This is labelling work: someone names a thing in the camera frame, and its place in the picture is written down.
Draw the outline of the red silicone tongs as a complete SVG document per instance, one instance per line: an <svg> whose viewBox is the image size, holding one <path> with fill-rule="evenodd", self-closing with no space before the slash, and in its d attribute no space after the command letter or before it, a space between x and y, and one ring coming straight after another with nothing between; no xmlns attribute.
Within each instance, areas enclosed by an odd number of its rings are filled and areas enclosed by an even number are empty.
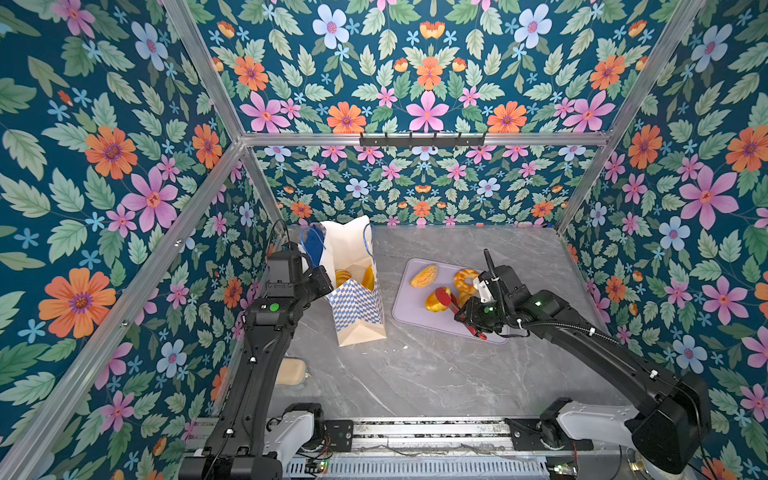
<svg viewBox="0 0 768 480"><path fill-rule="evenodd" d="M436 296L437 301L444 306L446 309L450 310L454 315L457 315L460 311L458 304L456 303L455 296L451 293L451 291L447 287L438 287L434 294ZM487 336L478 331L476 328L466 325L464 322L461 322L466 329L476 338L479 338L483 341L487 340Z"/></svg>

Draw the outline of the round sugared bread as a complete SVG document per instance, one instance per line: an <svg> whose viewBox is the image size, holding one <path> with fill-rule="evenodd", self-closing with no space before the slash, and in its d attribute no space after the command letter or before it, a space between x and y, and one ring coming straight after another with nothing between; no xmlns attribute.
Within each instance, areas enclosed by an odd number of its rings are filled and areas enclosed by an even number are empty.
<svg viewBox="0 0 768 480"><path fill-rule="evenodd" d="M410 281L413 288L425 288L434 283L438 275L438 266L430 264L420 270Z"/></svg>

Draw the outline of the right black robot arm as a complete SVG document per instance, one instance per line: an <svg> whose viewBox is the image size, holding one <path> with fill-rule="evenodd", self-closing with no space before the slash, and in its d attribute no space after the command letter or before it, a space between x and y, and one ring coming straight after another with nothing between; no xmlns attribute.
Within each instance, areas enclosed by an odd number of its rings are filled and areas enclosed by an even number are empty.
<svg viewBox="0 0 768 480"><path fill-rule="evenodd" d="M635 451L653 479L692 479L690 462L711 429L708 386L697 374L654 366L588 322L565 299L529 291L509 266L490 264L473 282L476 294L454 314L474 336L520 330L560 347L615 387L626 406L562 397L539 417L550 449L570 441L610 443Z"/></svg>

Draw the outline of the lilac plastic tray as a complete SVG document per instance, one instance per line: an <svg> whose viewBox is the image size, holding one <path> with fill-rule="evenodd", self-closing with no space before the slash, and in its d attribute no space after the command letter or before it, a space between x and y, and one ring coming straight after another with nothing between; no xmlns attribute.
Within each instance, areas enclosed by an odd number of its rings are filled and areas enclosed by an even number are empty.
<svg viewBox="0 0 768 480"><path fill-rule="evenodd" d="M416 288L411 286L411 280L423 269L431 265L437 267L436 279L427 287ZM425 302L438 287L449 287L454 295L459 293L459 290L454 285L454 277L462 269L462 266L435 260L420 258L408 260L393 303L393 318L403 324L465 339L493 345L506 344L508 339L495 333L485 333L485 340L481 337L473 336L464 325L454 320L454 313L450 309L441 312L431 312L426 308Z"/></svg>

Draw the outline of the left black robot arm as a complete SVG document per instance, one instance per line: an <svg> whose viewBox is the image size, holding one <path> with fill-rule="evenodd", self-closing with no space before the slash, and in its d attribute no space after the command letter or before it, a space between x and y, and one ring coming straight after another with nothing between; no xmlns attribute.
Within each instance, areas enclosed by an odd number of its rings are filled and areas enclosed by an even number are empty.
<svg viewBox="0 0 768 480"><path fill-rule="evenodd" d="M240 366L219 420L201 451L182 460L180 479L281 479L302 446L321 442L320 404L293 404L275 424L268 410L304 311L331 290L323 267L269 269L265 295L246 312Z"/></svg>

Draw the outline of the large braided bread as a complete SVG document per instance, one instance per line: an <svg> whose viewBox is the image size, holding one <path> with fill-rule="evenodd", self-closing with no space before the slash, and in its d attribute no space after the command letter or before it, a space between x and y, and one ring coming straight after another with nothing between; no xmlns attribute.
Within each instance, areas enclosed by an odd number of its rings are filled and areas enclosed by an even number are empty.
<svg viewBox="0 0 768 480"><path fill-rule="evenodd" d="M344 283L351 280L353 278L352 274L348 270L337 270L336 271L336 287L340 288Z"/></svg>

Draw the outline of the blue checkered paper bag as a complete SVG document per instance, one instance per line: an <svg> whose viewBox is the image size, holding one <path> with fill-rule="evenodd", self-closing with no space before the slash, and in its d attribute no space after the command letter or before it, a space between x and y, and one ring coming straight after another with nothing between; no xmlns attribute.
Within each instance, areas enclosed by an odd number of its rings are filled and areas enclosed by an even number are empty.
<svg viewBox="0 0 768 480"><path fill-rule="evenodd" d="M386 338L383 301L374 260L373 228L367 216L347 223L323 221L325 250L319 266L324 266L334 290L326 296L331 307L338 345L348 347ZM376 288L361 285L365 270L373 265ZM336 271L348 270L353 278L336 287Z"/></svg>

